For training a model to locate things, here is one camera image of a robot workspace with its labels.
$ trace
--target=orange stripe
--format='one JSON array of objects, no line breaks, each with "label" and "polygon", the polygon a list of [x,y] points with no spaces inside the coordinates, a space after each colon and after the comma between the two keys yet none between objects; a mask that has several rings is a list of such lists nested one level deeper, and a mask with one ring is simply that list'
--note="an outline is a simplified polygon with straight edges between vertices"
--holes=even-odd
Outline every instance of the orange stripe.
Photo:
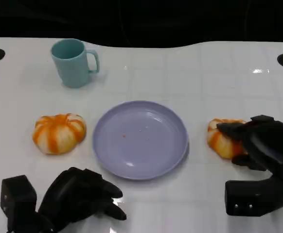
[{"label": "orange stripe", "polygon": [[82,141],[82,139],[83,139],[83,133],[82,132],[79,132],[78,130],[77,130],[77,128],[75,128],[73,125],[71,125],[71,124],[67,124],[67,126],[69,127],[69,129],[73,132],[73,134],[74,134],[74,136],[75,136],[75,138],[76,138],[76,140],[78,141],[78,142],[80,142],[80,141]]},{"label": "orange stripe", "polygon": [[232,141],[232,155],[236,156],[242,153],[244,153],[242,144],[240,142]]},{"label": "orange stripe", "polygon": [[42,117],[40,118],[40,120],[53,121],[52,117],[50,117],[50,116],[42,116]]},{"label": "orange stripe", "polygon": [[212,135],[212,137],[211,137],[211,139],[210,139],[210,141],[209,141],[209,145],[210,145],[211,148],[215,149],[216,143],[217,143],[217,141],[218,141],[218,139],[219,139],[220,136],[221,136],[221,133],[220,133],[220,132],[215,132],[215,133]]},{"label": "orange stripe", "polygon": [[49,150],[52,153],[54,153],[54,154],[58,153],[58,145],[57,145],[56,133],[57,133],[57,125],[53,124],[49,128],[48,144],[49,144]]},{"label": "orange stripe", "polygon": [[214,118],[213,120],[214,120],[214,121],[217,121],[217,122],[224,122],[222,119],[218,119],[218,118]]},{"label": "orange stripe", "polygon": [[40,134],[44,131],[44,128],[46,125],[40,126],[34,133],[33,135],[33,141],[37,144],[38,143],[38,138],[40,137]]}]

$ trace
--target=plate rim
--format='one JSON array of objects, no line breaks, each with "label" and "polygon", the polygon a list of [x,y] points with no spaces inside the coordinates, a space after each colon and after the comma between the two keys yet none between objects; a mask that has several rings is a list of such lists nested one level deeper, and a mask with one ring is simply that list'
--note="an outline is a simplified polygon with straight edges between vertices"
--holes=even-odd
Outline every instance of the plate rim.
[{"label": "plate rim", "polygon": [[[95,146],[94,146],[94,135],[97,134],[97,130],[98,130],[98,125],[99,123],[103,120],[103,118],[109,113],[109,112],[112,112],[114,111],[115,109],[123,106],[123,105],[127,105],[127,104],[131,104],[131,103],[149,103],[149,104],[154,104],[154,105],[158,105],[158,106],[161,106],[165,109],[167,109],[168,111],[172,112],[172,114],[174,114],[176,116],[176,118],[180,121],[182,127],[184,128],[185,130],[185,144],[186,146],[184,147],[184,151],[182,152],[182,155],[179,157],[179,159],[177,160],[176,163],[174,163],[170,168],[164,170],[163,172],[157,174],[157,175],[151,175],[149,177],[144,177],[144,178],[134,178],[134,177],[130,177],[130,176],[124,176],[124,175],[119,175],[117,174],[116,172],[112,171],[111,169],[109,169],[105,164],[104,162],[102,162],[101,158],[97,155],[97,152],[96,152],[96,149],[95,149]],[[163,175],[165,175],[166,173],[170,172],[171,170],[173,170],[182,160],[183,158],[185,157],[186,155],[186,152],[187,152],[187,149],[188,149],[188,145],[189,145],[189,136],[188,136],[188,131],[187,131],[187,128],[185,126],[185,123],[183,122],[183,120],[172,110],[170,109],[169,107],[166,107],[164,106],[163,104],[160,104],[160,103],[157,103],[157,102],[153,102],[153,101],[148,101],[148,100],[133,100],[133,101],[125,101],[123,103],[120,103],[116,106],[113,106],[112,108],[110,108],[108,111],[106,111],[105,113],[103,113],[103,115],[99,118],[99,120],[96,122],[96,125],[94,127],[94,130],[93,130],[93,133],[92,133],[92,149],[94,151],[94,154],[95,154],[95,157],[99,163],[99,165],[105,169],[106,171],[110,172],[111,174],[115,175],[115,176],[118,176],[118,177],[121,177],[121,178],[124,178],[124,179],[127,179],[127,180],[133,180],[133,181],[145,181],[145,180],[151,180],[151,179],[154,179],[154,178],[158,178],[158,177],[161,177]]]}]

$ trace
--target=mug handle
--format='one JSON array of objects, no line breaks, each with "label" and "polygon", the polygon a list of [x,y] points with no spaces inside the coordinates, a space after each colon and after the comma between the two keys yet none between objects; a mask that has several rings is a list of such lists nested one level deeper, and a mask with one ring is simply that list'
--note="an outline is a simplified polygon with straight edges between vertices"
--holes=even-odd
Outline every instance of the mug handle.
[{"label": "mug handle", "polygon": [[98,60],[98,54],[95,50],[87,50],[87,53],[91,53],[94,55],[95,57],[95,61],[96,61],[96,70],[89,70],[88,72],[91,74],[96,74],[99,72],[99,60]]}]

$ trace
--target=white tabletop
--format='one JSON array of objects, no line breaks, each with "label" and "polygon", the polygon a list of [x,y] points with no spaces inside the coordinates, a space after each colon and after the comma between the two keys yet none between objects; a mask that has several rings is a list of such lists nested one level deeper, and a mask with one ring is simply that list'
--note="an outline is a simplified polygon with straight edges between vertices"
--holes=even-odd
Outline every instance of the white tabletop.
[{"label": "white tabletop", "polygon": [[[50,48],[58,39],[0,38],[1,180],[25,174],[38,206],[52,181],[71,166],[88,168],[123,190],[119,222],[92,216],[64,233],[283,233],[283,208],[263,217],[225,212],[225,181],[260,180],[252,171],[220,159],[206,144],[207,123],[260,114],[283,121],[283,43],[208,42],[174,49],[96,49],[101,72],[80,89],[61,84]],[[128,100],[162,103],[183,119],[190,137],[186,160],[166,176],[147,182],[117,178],[97,164],[93,127],[110,107]],[[70,154],[46,156],[31,133],[42,115],[80,114],[87,122],[84,142]],[[0,209],[0,233],[6,217]]]}]

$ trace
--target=pumpkin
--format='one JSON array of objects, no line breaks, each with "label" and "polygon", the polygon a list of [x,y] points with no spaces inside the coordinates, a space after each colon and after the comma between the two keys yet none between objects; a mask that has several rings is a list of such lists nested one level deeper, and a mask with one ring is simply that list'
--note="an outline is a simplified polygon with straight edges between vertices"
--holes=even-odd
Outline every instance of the pumpkin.
[{"label": "pumpkin", "polygon": [[233,157],[246,154],[241,142],[232,140],[217,129],[218,123],[246,123],[240,119],[213,119],[208,124],[207,143],[222,158],[232,159]]},{"label": "pumpkin", "polygon": [[80,143],[86,130],[85,121],[79,115],[42,116],[35,123],[33,141],[45,154],[62,154]]}]

